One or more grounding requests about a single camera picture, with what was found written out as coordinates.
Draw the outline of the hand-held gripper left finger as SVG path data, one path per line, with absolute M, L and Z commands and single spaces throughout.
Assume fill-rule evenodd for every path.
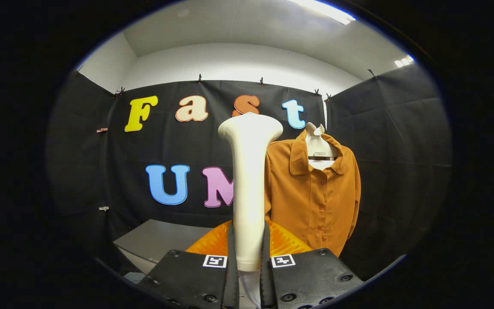
M 233 222 L 218 225 L 185 251 L 170 250 L 138 288 L 163 309 L 237 309 Z

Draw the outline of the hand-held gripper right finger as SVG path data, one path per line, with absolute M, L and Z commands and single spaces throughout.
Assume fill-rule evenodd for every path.
M 265 222 L 259 278 L 264 309 L 321 309 L 363 286 L 331 250 L 312 250 L 292 233 Z

